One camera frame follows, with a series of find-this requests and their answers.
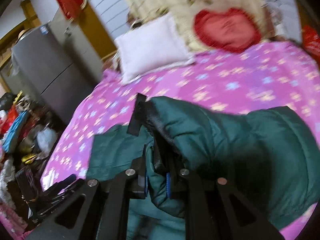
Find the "dark green puffer jacket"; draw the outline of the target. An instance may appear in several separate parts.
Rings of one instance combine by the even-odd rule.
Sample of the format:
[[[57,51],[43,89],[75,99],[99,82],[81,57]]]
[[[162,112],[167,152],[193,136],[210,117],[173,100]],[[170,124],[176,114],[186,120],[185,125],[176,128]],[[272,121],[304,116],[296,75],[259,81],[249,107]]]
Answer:
[[[282,229],[319,200],[319,148],[308,125],[289,107],[252,111],[246,115],[211,112],[198,105],[154,97],[153,124],[168,136],[172,159],[209,173],[208,183],[226,178],[273,224]],[[184,205],[167,197],[161,162],[153,155],[152,135],[138,136],[114,125],[93,139],[86,177],[104,181],[146,156],[149,196],[131,200],[128,239],[184,239]]]

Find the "cluttered pile of items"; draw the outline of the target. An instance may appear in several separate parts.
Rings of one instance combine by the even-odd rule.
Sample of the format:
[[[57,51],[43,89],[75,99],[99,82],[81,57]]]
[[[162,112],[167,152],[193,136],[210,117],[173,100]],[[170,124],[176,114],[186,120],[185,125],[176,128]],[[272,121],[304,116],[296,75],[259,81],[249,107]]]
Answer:
[[[29,96],[1,95],[1,239],[24,239],[30,231],[16,173],[27,167],[39,180],[65,127],[55,113]]]

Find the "grey refrigerator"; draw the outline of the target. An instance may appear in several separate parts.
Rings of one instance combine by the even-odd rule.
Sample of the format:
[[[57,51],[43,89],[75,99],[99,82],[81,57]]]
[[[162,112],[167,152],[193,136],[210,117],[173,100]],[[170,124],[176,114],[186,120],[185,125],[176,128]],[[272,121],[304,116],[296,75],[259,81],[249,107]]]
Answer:
[[[26,31],[12,48],[12,62],[29,92],[68,124],[102,78],[102,61],[88,39],[60,11]]]

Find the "pink floral bed sheet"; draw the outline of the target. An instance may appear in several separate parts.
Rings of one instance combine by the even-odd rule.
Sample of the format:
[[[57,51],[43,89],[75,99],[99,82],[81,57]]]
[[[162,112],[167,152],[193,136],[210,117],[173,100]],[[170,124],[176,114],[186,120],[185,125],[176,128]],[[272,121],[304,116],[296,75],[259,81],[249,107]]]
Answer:
[[[137,93],[190,101],[225,113],[287,106],[319,137],[319,70],[291,42],[253,46],[241,54],[212,50],[188,67],[158,71],[129,85],[105,70],[102,81],[75,110],[41,177],[43,189],[76,174],[85,178],[93,138],[130,120]]]

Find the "white pillow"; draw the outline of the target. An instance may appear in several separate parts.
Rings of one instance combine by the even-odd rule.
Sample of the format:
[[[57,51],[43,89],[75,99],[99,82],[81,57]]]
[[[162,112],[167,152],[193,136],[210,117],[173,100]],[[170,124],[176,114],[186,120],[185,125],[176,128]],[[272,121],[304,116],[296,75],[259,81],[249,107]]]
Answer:
[[[195,55],[178,34],[171,13],[118,36],[115,44],[124,85],[151,72],[195,62]]]

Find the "red heart-shaped cushion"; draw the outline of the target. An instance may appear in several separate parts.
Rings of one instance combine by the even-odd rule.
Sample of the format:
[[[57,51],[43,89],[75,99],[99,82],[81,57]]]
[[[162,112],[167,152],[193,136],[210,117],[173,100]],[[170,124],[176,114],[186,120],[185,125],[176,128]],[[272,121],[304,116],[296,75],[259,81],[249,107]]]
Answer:
[[[193,29],[205,45],[233,53],[242,53],[261,41],[259,28],[240,8],[201,10],[194,17]]]

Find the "red shopping bag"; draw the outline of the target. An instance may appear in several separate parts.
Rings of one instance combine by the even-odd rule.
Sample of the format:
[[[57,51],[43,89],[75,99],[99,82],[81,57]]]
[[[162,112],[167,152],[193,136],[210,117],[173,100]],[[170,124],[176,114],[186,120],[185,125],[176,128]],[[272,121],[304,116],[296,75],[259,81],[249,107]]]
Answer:
[[[302,28],[304,50],[317,62],[320,63],[320,38],[317,31],[309,26],[304,25]]]

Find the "cream floral folded quilt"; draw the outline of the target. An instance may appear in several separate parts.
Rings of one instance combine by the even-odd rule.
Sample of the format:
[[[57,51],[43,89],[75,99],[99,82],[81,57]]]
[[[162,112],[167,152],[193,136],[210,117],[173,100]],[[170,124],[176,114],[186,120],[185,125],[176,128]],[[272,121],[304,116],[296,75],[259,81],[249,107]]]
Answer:
[[[240,8],[248,13],[257,25],[262,40],[270,38],[273,25],[268,15],[265,0],[125,0],[129,6],[128,16],[143,23],[149,22],[170,12],[173,14],[178,32],[187,47],[193,52],[205,51],[204,45],[193,31],[195,15],[204,9],[224,12],[231,8]]]

